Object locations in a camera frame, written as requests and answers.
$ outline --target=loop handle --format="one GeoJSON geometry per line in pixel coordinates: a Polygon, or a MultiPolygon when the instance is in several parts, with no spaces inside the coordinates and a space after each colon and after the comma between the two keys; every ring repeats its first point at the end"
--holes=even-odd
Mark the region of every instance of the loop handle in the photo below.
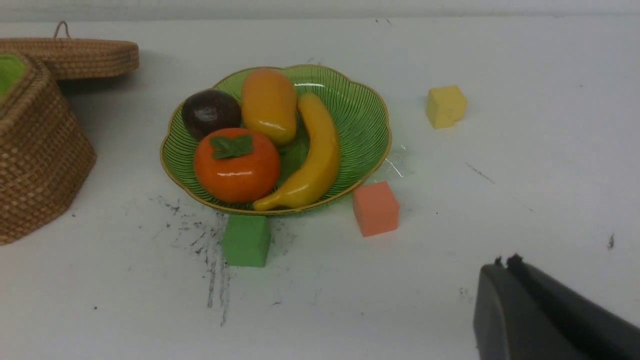
{"type": "Polygon", "coordinates": [[[67,25],[67,22],[64,21],[64,20],[59,22],[58,26],[56,26],[56,32],[53,33],[53,38],[57,38],[58,37],[58,32],[60,31],[60,26],[62,26],[63,24],[65,26],[65,34],[67,35],[67,38],[71,38],[71,35],[69,35],[69,26],[67,25]]]}

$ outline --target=white table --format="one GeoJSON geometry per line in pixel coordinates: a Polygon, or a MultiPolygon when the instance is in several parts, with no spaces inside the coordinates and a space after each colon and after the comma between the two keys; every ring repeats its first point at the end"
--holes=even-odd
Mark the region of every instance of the white table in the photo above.
{"type": "Polygon", "coordinates": [[[640,325],[639,17],[70,31],[139,43],[141,68],[66,86],[99,158],[69,212],[0,248],[3,359],[477,359],[478,271],[514,252],[640,325]],[[389,176],[400,227],[362,238],[349,202],[274,218],[268,266],[225,269],[225,218],[160,166],[169,117],[233,71],[298,63],[386,100],[394,149],[406,148],[404,177],[389,176]],[[425,96],[450,84],[467,95],[467,117],[435,131],[425,96]]]}

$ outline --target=orange cube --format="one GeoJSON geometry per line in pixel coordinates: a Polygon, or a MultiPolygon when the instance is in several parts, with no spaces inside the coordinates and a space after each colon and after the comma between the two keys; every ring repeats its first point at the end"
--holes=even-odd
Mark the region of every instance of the orange cube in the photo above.
{"type": "Polygon", "coordinates": [[[400,204],[385,181],[357,188],[353,192],[353,213],[362,236],[367,237],[396,230],[400,204]]]}

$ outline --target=wicker basket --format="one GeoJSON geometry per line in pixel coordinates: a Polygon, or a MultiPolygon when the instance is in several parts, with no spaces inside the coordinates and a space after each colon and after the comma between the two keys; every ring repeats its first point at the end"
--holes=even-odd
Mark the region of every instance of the wicker basket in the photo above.
{"type": "Polygon", "coordinates": [[[20,51],[42,60],[56,80],[110,78],[140,66],[134,42],[71,38],[61,21],[52,38],[0,38],[0,50],[20,51]],[[67,38],[58,38],[60,26],[67,38]]]}
{"type": "Polygon", "coordinates": [[[23,76],[0,95],[0,245],[64,213],[95,152],[47,67],[26,54],[23,76]]]}

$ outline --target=foam cube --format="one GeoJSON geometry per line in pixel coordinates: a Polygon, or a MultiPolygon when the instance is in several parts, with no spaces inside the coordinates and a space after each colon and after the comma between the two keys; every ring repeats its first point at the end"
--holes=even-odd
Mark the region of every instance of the foam cube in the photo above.
{"type": "Polygon", "coordinates": [[[229,266],[264,268],[271,245],[266,217],[229,215],[222,236],[222,253],[229,266]]]}
{"type": "Polygon", "coordinates": [[[398,227],[400,205],[389,184],[370,184],[353,192],[353,213],[362,236],[373,236],[398,227]]]}
{"type": "Polygon", "coordinates": [[[433,88],[427,96],[427,118],[434,129],[451,127],[465,116],[467,99],[457,85],[433,88]]]}

